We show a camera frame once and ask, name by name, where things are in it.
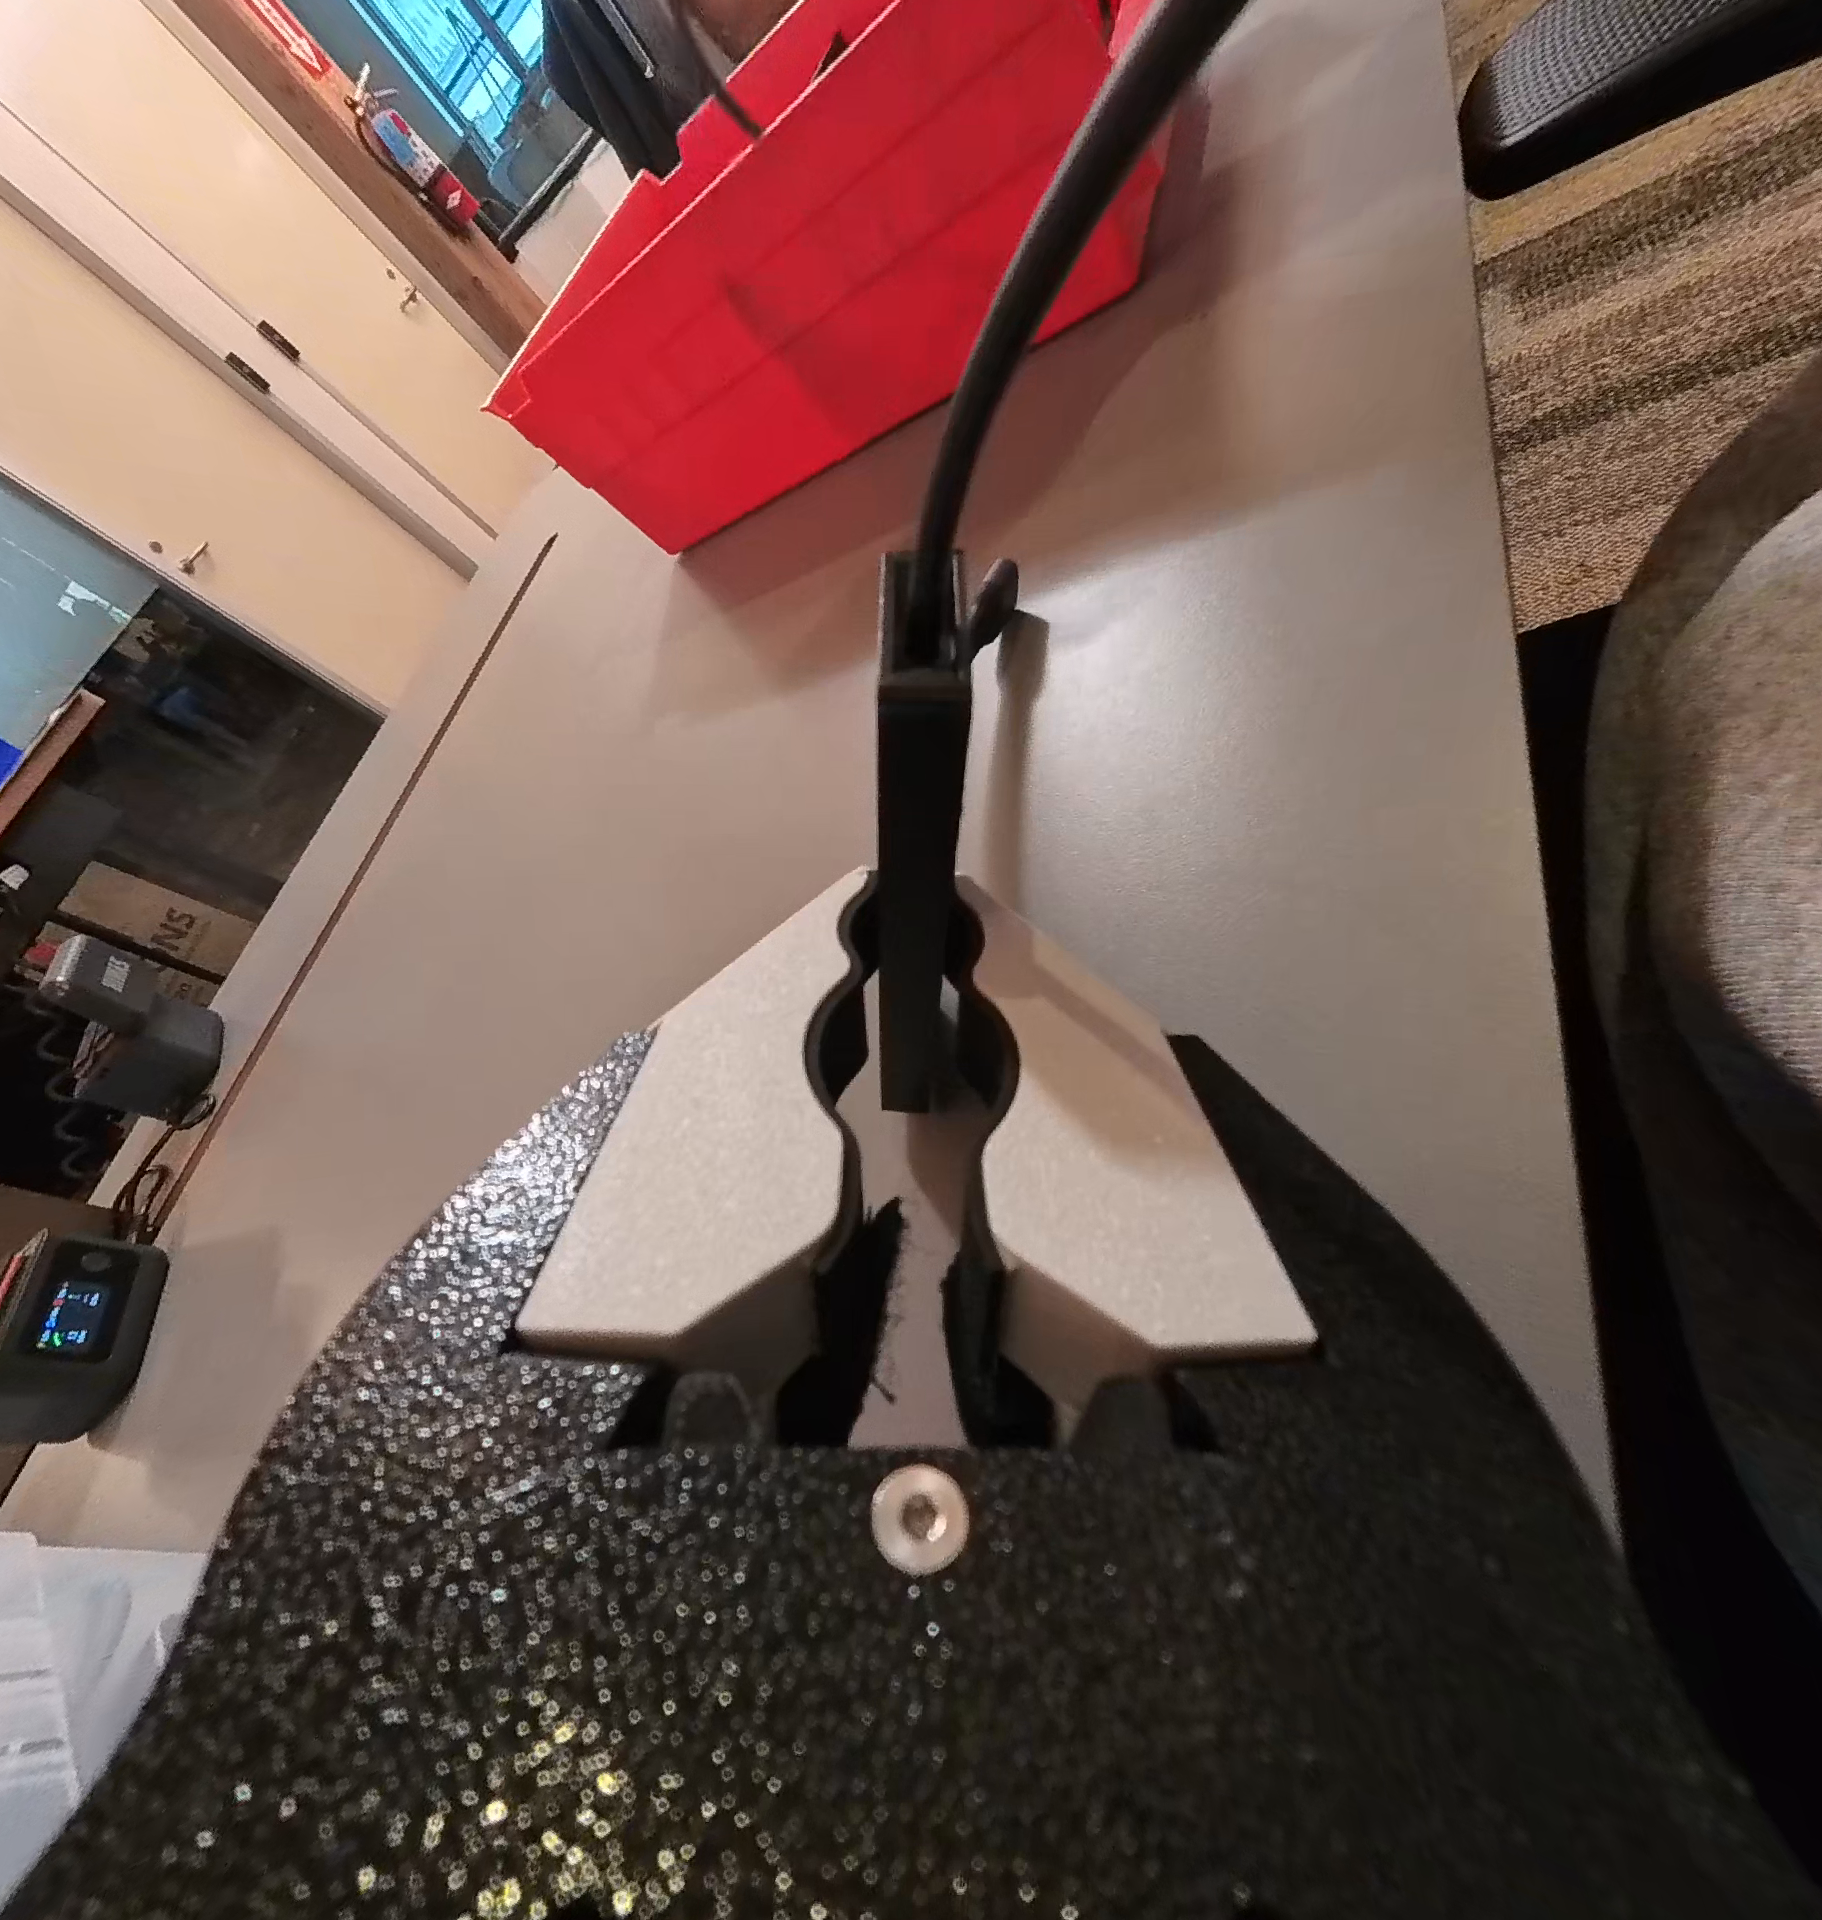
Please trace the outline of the cream wall cabinet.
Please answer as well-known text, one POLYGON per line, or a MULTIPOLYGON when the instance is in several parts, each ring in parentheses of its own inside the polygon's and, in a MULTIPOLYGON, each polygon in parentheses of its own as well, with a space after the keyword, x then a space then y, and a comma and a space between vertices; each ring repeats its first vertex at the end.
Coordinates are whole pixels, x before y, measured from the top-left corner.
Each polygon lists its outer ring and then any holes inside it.
POLYGON ((553 472, 488 413, 502 368, 151 4, 0 4, 0 205, 65 261, 48 302, 147 344, 151 405, 229 392, 465 578, 553 472))

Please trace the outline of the dark jacket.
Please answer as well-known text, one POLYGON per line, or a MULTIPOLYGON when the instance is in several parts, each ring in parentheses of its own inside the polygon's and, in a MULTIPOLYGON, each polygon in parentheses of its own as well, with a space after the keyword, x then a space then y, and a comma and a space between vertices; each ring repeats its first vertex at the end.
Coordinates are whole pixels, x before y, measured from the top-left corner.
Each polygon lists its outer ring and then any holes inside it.
POLYGON ((730 106, 684 2, 543 2, 543 69, 630 178, 667 180, 684 124, 730 106))

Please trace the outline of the dark grey power adapter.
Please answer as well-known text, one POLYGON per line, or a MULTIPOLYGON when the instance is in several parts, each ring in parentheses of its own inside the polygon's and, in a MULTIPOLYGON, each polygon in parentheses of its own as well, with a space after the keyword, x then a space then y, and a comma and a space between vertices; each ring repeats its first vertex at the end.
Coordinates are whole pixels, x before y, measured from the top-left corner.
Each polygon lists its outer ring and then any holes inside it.
POLYGON ((75 933, 59 946, 37 998, 87 1024, 72 1065, 78 1102, 174 1128, 205 1116, 224 1063, 226 1021, 165 993, 149 959, 75 933))

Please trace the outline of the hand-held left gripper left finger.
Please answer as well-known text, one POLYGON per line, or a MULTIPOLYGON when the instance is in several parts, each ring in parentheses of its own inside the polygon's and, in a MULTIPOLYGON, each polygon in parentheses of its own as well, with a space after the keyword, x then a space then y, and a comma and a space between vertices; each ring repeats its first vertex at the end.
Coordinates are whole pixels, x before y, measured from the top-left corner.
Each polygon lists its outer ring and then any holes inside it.
POLYGON ((543 1357, 724 1374, 769 1397, 818 1345, 814 1278, 859 1219, 850 1130, 819 1058, 858 980, 856 870, 649 1028, 514 1321, 543 1357))

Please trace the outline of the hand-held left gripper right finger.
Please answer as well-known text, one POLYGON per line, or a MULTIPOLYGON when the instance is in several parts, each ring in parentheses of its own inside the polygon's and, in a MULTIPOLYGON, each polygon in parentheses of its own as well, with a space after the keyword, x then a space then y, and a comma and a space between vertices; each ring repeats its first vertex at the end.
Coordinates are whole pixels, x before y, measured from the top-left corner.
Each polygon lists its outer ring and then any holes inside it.
POLYGON ((967 1431, 1067 1431, 1116 1381, 1311 1357, 1315 1322, 1162 1024, 956 884, 956 1073, 989 1128, 948 1275, 967 1431))

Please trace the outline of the person's grey printed sweatshirt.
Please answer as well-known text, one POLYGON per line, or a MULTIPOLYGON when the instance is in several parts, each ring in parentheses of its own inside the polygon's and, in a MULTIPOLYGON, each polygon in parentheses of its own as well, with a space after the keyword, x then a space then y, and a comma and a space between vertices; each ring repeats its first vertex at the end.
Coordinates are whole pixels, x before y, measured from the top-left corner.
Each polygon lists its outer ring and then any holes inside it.
POLYGON ((1584 860, 1591 983, 1692 1370, 1822 1620, 1822 350, 1614 613, 1584 860))

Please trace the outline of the brown cardboard box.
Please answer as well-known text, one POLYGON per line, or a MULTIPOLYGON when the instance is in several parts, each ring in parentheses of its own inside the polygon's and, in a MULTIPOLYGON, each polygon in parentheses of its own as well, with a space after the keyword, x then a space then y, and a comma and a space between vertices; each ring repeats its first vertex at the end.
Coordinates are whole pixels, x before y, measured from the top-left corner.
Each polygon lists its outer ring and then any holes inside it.
POLYGON ((164 884, 93 862, 60 902, 62 914, 109 928, 123 944, 192 965, 164 969, 164 989, 209 1004, 254 938, 255 923, 164 884))

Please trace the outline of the black power bank with display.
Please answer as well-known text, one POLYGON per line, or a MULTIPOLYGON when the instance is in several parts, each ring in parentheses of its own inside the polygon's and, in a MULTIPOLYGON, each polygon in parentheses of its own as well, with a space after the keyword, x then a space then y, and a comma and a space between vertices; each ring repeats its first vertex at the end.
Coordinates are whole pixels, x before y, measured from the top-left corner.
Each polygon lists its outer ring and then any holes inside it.
POLYGON ((167 1278, 154 1245, 50 1230, 0 1265, 0 1446, 67 1444, 123 1407, 167 1278))

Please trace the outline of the blue lit window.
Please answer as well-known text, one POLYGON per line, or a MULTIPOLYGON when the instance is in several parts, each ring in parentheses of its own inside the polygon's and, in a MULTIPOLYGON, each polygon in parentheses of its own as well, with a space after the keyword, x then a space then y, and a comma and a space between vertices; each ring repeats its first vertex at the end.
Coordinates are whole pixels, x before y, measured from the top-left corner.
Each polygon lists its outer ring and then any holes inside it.
POLYGON ((357 2, 465 141, 497 158, 530 129, 543 78, 540 2, 357 2))

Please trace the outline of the brown wooden desk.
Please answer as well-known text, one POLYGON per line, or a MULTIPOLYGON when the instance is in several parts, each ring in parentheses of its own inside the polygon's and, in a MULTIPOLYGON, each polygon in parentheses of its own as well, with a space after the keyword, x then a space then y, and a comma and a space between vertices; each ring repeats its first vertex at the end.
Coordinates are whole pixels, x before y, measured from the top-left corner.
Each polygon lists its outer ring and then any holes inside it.
POLYGON ((0 782, 0 847, 30 809, 57 786, 65 762, 88 737, 104 710, 105 699, 88 688, 75 691, 55 708, 29 752, 0 782))

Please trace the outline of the glass partition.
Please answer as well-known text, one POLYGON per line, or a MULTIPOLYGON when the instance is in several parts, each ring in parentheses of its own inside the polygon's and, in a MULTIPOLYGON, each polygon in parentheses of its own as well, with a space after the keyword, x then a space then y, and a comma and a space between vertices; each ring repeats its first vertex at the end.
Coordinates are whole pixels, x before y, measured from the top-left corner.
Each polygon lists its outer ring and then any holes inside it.
POLYGON ((0 739, 30 751, 152 590, 151 570, 0 478, 0 739))

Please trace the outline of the red fire extinguisher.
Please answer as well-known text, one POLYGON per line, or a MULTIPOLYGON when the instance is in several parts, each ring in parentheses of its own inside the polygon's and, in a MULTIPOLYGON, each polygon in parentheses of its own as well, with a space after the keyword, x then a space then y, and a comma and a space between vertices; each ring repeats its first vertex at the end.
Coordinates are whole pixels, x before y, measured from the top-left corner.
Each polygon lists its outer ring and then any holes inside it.
POLYGON ((364 62, 346 97, 346 108, 364 149, 398 180, 404 180, 418 204, 428 205, 444 227, 465 233, 478 225, 478 200, 448 163, 417 134, 393 106, 391 89, 372 83, 364 62))

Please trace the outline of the clear plastic bin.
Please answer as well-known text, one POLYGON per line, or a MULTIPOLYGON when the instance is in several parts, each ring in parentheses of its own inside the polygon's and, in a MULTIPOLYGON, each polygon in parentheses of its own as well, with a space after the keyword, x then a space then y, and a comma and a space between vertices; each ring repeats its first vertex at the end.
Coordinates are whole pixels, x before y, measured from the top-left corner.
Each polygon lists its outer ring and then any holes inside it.
POLYGON ((156 1689, 205 1567, 0 1532, 0 1910, 156 1689))

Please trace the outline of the wooden wall ledge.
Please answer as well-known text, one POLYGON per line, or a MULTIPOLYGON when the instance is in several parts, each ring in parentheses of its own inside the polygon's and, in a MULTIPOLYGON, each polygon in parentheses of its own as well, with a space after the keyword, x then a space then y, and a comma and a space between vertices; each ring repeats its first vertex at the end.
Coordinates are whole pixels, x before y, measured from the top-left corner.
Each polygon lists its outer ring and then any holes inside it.
POLYGON ((355 78, 297 4, 151 2, 151 12, 471 350, 495 368, 514 357, 540 319, 538 293, 485 237, 453 230, 379 157, 355 114, 355 78))

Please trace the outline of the red plastic bin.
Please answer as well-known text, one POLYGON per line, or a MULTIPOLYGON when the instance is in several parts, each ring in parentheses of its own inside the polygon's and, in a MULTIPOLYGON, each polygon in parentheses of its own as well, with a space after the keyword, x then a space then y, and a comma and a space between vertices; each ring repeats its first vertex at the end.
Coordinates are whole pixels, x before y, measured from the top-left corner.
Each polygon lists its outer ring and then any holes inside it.
POLYGON ((954 394, 1145 2, 805 2, 638 178, 493 388, 678 555, 954 394))

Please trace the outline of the black office chair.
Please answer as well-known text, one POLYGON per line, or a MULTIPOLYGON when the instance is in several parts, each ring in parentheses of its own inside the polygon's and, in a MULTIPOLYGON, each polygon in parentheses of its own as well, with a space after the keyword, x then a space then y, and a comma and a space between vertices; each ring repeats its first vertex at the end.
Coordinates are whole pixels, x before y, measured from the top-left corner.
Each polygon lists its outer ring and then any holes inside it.
POLYGON ((1466 189, 1498 202, 1822 59, 1822 2, 1546 2, 1475 66, 1466 189))

